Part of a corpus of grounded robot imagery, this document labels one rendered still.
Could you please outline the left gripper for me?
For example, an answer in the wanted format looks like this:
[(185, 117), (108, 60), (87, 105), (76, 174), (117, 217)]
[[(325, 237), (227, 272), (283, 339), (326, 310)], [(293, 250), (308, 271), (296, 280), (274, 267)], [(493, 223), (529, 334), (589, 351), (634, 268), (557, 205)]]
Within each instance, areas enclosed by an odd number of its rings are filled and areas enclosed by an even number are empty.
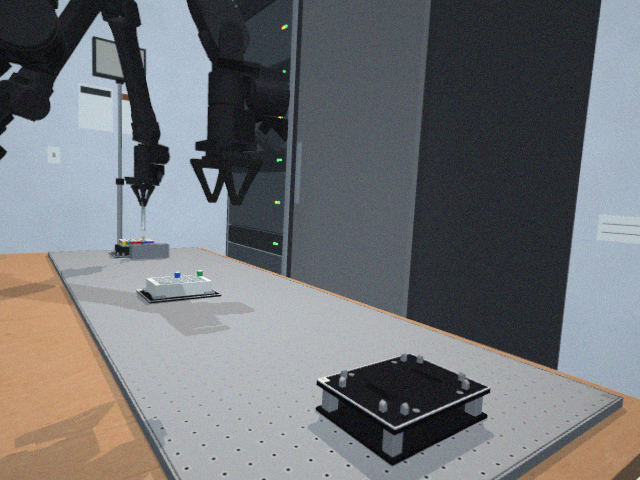
[[(141, 164), (139, 164), (138, 161), (134, 161), (134, 177), (124, 177), (126, 184), (131, 184), (131, 188), (135, 193), (140, 206), (142, 206), (143, 203), (143, 207), (147, 206), (148, 200), (153, 193), (155, 186), (160, 186), (161, 182), (161, 179), (159, 178), (151, 178), (151, 163), (152, 162), (141, 162)], [(139, 185), (142, 200), (138, 191)], [(146, 190), (148, 190), (147, 196)]]

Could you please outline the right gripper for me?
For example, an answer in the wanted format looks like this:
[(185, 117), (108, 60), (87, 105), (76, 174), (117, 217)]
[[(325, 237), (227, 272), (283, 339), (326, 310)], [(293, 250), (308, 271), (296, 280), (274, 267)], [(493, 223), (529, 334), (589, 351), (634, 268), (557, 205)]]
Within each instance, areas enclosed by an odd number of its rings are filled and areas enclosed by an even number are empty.
[[(190, 159), (193, 170), (209, 203), (217, 202), (225, 182), (231, 204), (241, 205), (252, 181), (263, 164), (263, 159), (251, 158), (250, 153), (243, 153), (243, 151), (256, 151), (257, 142), (234, 139), (235, 108), (244, 109), (233, 104), (208, 106), (207, 140), (195, 142), (195, 150), (206, 151), (206, 154), (202, 156), (202, 159)], [(236, 195), (234, 188), (232, 166), (248, 168), (238, 195)], [(213, 194), (210, 192), (203, 168), (219, 170)]]

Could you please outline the black rack of coloured-cap vials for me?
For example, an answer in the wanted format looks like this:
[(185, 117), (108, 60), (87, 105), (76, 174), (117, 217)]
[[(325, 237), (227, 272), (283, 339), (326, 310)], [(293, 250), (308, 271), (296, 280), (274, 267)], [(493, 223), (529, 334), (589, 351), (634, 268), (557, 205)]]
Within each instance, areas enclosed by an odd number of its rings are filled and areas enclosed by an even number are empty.
[(129, 247), (122, 247), (119, 244), (115, 244), (115, 251), (119, 253), (119, 256), (122, 256), (122, 253), (129, 255)]

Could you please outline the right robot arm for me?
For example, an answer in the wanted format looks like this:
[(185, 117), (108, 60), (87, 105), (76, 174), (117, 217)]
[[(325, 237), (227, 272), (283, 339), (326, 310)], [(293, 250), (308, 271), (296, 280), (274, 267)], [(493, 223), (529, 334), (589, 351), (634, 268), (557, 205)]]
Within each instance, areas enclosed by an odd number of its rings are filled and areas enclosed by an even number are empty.
[[(257, 142), (267, 153), (278, 154), (288, 139), (288, 119), (278, 118), (289, 107), (287, 74), (243, 62), (250, 36), (232, 0), (186, 1), (212, 62), (208, 106), (244, 108), (245, 96), (248, 110), (235, 108), (234, 139)], [(55, 9), (58, 0), (0, 0), (0, 77), (12, 67), (9, 63), (52, 76), (65, 63), (68, 45)]]

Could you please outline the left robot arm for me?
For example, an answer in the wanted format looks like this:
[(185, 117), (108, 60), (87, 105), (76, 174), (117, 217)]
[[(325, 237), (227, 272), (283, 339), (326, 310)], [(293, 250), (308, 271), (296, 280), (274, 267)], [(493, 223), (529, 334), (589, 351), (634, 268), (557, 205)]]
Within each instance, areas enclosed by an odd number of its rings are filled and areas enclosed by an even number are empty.
[(161, 133), (151, 105), (138, 44), (136, 27), (141, 26), (141, 20), (134, 0), (69, 1), (58, 17), (68, 45), (68, 56), (65, 63), (54, 70), (55, 75), (22, 67), (8, 80), (0, 80), (0, 135), (14, 119), (13, 115), (37, 121), (49, 114), (54, 82), (100, 11), (112, 31), (120, 60), (131, 107), (132, 140), (142, 143), (134, 146), (134, 161), (154, 163), (151, 163), (151, 178), (162, 179), (165, 165), (158, 164), (169, 162), (169, 147), (158, 144)]

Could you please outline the white grid rack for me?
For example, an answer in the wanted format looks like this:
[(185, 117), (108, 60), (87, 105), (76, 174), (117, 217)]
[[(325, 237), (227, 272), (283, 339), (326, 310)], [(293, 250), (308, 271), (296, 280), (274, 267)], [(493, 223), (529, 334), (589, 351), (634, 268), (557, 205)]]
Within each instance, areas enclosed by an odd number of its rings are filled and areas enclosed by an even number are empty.
[(204, 294), (204, 292), (212, 291), (212, 281), (205, 277), (197, 279), (197, 275), (186, 275), (181, 276), (180, 279), (180, 281), (174, 281), (174, 276), (146, 278), (146, 289), (151, 295), (166, 296), (166, 298), (200, 295)]

